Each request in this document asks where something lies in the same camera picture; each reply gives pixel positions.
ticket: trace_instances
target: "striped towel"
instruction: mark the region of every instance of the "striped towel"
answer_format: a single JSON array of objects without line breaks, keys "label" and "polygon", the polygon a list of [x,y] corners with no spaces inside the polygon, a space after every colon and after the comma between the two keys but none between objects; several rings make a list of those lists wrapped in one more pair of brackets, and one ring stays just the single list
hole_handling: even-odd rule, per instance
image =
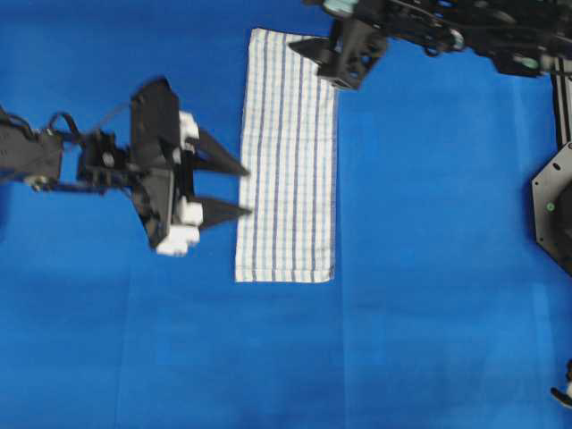
[{"label": "striped towel", "polygon": [[327,282],[335,264],[337,94],[288,48],[252,32],[241,161],[237,282]]}]

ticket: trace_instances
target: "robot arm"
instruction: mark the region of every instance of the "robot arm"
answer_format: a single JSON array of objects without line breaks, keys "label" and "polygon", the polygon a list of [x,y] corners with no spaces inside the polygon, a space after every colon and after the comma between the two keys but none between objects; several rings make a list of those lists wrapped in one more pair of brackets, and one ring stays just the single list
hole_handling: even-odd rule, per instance
[{"label": "robot arm", "polygon": [[471,47],[498,72],[525,77],[559,73],[572,58],[572,9],[538,0],[304,0],[335,19],[328,39],[292,43],[319,64],[319,76],[358,89],[385,54],[388,38],[420,45],[428,56]]},{"label": "robot arm", "polygon": [[[0,113],[0,183],[23,181],[35,191],[103,195],[124,190],[147,232],[149,245],[168,256],[186,255],[200,232],[249,214],[249,210],[195,194],[196,170],[246,176],[248,171],[191,114],[180,112],[179,98],[166,79],[154,80],[130,101],[131,144],[115,145],[114,134],[82,135],[73,119],[58,114],[71,132],[32,131],[20,118]],[[64,143],[81,146],[76,183],[60,182]]]}]

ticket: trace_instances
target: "blue stripe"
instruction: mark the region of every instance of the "blue stripe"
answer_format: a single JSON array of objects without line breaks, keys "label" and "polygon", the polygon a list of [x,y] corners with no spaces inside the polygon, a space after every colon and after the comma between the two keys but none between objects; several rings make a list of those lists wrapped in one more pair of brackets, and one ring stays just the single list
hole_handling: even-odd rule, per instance
[{"label": "blue stripe", "polygon": [[292,221],[292,281],[296,279],[296,231],[298,221],[298,174],[299,174],[299,150],[300,150],[300,128],[302,119],[302,89],[304,87],[304,58],[300,57],[300,83],[298,93],[298,127],[296,127],[296,157],[294,161],[294,218]]},{"label": "blue stripe", "polygon": [[318,137],[319,137],[319,125],[320,125],[320,95],[321,95],[322,84],[318,81],[318,90],[315,96],[317,101],[315,105],[315,129],[314,129],[314,189],[312,198],[312,282],[315,282],[315,199],[317,198],[317,182],[318,182]]},{"label": "blue stripe", "polygon": [[263,77],[262,77],[262,116],[260,118],[260,136],[258,139],[257,151],[257,192],[254,206],[254,242],[252,243],[252,279],[257,280],[257,239],[258,239],[258,199],[260,198],[260,159],[262,155],[262,141],[265,130],[265,103],[266,103],[266,69],[268,67],[268,35],[265,34],[265,47],[263,56]]},{"label": "blue stripe", "polygon": [[272,281],[276,282],[276,241],[278,240],[278,195],[280,193],[280,161],[282,149],[282,125],[284,115],[284,87],[286,84],[286,34],[282,41],[282,84],[280,86],[280,113],[278,125],[278,144],[276,148],[276,174],[274,177],[276,187],[274,188],[274,234],[272,243]]},{"label": "blue stripe", "polygon": [[335,274],[336,265],[336,179],[338,175],[338,90],[333,94],[333,129],[332,129],[332,211],[330,214],[330,277]]}]

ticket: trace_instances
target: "white towel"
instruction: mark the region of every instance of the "white towel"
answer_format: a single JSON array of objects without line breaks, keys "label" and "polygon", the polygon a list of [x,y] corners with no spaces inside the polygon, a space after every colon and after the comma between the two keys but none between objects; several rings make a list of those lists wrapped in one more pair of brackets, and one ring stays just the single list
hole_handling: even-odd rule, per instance
[{"label": "white towel", "polygon": [[252,32],[248,48],[237,282],[327,282],[335,265],[337,93],[288,48],[302,36]]}]

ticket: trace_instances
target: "blue fabric surface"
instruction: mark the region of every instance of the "blue fabric surface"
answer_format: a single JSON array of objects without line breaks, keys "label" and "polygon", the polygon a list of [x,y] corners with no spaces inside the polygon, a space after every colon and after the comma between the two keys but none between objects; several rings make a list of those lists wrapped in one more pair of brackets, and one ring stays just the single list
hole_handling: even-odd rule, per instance
[{"label": "blue fabric surface", "polygon": [[[86,129],[164,74],[238,154],[250,30],[329,24],[298,1],[4,2],[0,103]],[[126,142],[128,126],[109,128]],[[572,350],[572,288],[534,244],[528,192],[554,134],[550,80],[391,44],[340,98],[325,285],[233,283],[234,224],[167,259],[122,195],[3,189],[0,425],[569,427],[548,390]],[[233,179],[198,188],[238,198]]]}]

